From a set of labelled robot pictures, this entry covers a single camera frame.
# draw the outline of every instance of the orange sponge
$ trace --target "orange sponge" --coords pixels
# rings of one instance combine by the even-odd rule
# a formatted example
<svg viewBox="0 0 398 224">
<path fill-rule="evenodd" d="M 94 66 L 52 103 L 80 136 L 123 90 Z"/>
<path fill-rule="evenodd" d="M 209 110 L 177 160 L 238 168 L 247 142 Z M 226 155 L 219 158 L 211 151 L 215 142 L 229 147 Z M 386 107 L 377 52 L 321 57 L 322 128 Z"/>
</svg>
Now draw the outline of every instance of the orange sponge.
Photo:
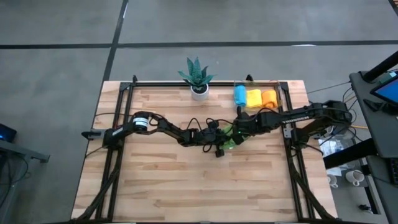
<svg viewBox="0 0 398 224">
<path fill-rule="evenodd" d="M 263 91 L 261 94 L 262 98 L 262 106 L 266 108 L 277 108 L 278 101 L 276 98 L 276 91 L 275 90 L 266 90 Z"/>
</svg>

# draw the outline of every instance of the succulent plant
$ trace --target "succulent plant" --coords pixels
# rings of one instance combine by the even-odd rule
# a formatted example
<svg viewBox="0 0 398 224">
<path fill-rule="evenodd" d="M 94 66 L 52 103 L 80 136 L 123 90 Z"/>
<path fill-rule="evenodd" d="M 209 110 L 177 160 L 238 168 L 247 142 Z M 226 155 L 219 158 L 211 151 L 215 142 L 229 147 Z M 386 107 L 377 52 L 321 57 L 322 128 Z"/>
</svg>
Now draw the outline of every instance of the succulent plant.
<svg viewBox="0 0 398 224">
<path fill-rule="evenodd" d="M 197 92 L 206 91 L 205 86 L 211 79 L 216 75 L 207 75 L 207 67 L 203 70 L 200 68 L 199 58 L 195 59 L 193 63 L 189 58 L 187 58 L 189 75 L 184 74 L 182 71 L 178 71 L 183 80 Z"/>
</svg>

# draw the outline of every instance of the monitor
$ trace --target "monitor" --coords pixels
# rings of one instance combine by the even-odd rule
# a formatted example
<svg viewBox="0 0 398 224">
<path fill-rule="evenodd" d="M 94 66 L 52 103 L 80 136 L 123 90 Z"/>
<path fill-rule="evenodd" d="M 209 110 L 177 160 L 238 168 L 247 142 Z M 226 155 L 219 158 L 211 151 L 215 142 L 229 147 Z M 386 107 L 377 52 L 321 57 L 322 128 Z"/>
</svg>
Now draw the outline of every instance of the monitor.
<svg viewBox="0 0 398 224">
<path fill-rule="evenodd" d="M 398 75 L 371 90 L 371 94 L 398 106 Z"/>
</svg>

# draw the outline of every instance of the white pot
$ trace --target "white pot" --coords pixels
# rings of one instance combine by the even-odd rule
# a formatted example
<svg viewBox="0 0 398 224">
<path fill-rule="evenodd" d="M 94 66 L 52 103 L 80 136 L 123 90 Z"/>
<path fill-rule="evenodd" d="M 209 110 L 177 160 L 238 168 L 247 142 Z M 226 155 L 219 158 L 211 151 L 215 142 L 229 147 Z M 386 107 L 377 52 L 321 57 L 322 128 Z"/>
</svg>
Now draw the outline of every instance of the white pot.
<svg viewBox="0 0 398 224">
<path fill-rule="evenodd" d="M 209 85 L 206 84 L 206 87 L 207 87 L 206 92 L 196 93 L 195 91 L 193 91 L 193 88 L 191 86 L 192 99 L 194 99 L 196 101 L 203 101 L 203 100 L 207 99 L 209 96 Z"/>
</svg>

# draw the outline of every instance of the computer screen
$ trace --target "computer screen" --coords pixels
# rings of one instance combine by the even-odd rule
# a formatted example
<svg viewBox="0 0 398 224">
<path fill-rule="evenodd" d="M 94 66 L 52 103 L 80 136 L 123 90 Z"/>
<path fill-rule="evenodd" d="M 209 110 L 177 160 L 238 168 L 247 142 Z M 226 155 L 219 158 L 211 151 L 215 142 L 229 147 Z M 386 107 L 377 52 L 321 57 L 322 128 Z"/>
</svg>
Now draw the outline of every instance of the computer screen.
<svg viewBox="0 0 398 224">
<path fill-rule="evenodd" d="M 378 89 L 374 90 L 376 96 L 381 96 L 384 100 L 398 105 L 398 78 L 392 78 L 391 82 L 381 85 Z"/>
</svg>

